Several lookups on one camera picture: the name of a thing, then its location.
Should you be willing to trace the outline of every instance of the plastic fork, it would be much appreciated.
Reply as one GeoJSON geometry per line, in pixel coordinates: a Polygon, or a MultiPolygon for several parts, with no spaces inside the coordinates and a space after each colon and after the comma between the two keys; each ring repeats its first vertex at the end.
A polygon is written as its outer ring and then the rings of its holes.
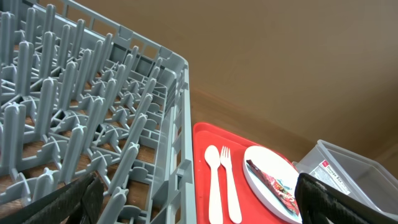
{"type": "Polygon", "coordinates": [[[221,165],[226,171],[226,183],[228,193],[228,213],[229,217],[234,223],[242,222],[242,213],[239,206],[238,195],[236,193],[234,175],[232,173],[231,152],[228,147],[223,146],[220,155],[221,165]]]}

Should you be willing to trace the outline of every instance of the spoon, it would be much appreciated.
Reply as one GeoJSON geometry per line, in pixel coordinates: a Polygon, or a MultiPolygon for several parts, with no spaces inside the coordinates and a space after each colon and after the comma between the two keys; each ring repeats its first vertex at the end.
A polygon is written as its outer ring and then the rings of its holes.
{"type": "Polygon", "coordinates": [[[220,185],[218,183],[217,171],[220,166],[220,154],[216,146],[207,147],[205,160],[211,170],[209,221],[211,224],[221,224],[223,223],[223,208],[221,206],[220,185]]]}

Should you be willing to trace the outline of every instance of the plate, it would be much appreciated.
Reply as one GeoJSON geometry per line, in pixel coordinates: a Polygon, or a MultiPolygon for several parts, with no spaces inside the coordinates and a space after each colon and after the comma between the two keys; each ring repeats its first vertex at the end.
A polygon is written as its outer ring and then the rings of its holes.
{"type": "Polygon", "coordinates": [[[284,158],[271,150],[261,146],[251,146],[246,149],[243,157],[244,176],[256,197],[275,215],[289,223],[301,223],[300,214],[288,211],[280,200],[259,180],[246,164],[252,160],[261,171],[281,180],[285,186],[291,188],[288,192],[294,195],[299,173],[284,158]]]}

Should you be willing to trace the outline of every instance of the gray bin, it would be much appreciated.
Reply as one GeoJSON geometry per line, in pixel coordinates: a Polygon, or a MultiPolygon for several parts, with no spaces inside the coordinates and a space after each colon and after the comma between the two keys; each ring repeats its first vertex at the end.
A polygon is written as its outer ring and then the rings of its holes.
{"type": "Polygon", "coordinates": [[[323,140],[298,163],[299,172],[314,175],[324,160],[349,190],[348,196],[398,220],[398,181],[382,165],[323,140]]]}
{"type": "Polygon", "coordinates": [[[188,62],[75,1],[62,2],[57,14],[36,0],[0,1],[0,177],[13,182],[0,205],[29,205],[95,171],[109,197],[98,223],[196,223],[188,62]],[[90,21],[69,20],[72,8],[90,21]],[[116,33],[95,32],[97,21],[116,33]],[[23,158],[24,144],[36,141],[41,150],[23,158]],[[153,164],[136,159],[140,146],[155,149],[153,164]],[[76,171],[81,155],[90,163],[76,171]],[[49,162],[56,169],[39,177],[22,173],[49,162]],[[128,180],[149,185],[145,209],[125,205],[128,180]],[[151,219],[152,208],[159,210],[151,219]]]}

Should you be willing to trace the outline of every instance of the red tray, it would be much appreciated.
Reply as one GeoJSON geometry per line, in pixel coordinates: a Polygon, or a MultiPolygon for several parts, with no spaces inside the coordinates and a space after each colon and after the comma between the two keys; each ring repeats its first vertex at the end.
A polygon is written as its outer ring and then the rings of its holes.
{"type": "MultiPolygon", "coordinates": [[[[195,172],[197,223],[209,223],[210,168],[205,161],[205,151],[209,145],[216,146],[219,151],[221,151],[222,146],[227,146],[231,149],[232,169],[242,212],[242,223],[287,223],[275,216],[260,202],[244,177],[242,165],[244,152],[249,146],[260,145],[203,122],[197,123],[193,127],[193,167],[195,172]]],[[[222,166],[218,168],[218,177],[220,180],[221,203],[223,205],[223,220],[224,223],[233,223],[228,215],[226,174],[222,166]]]]}

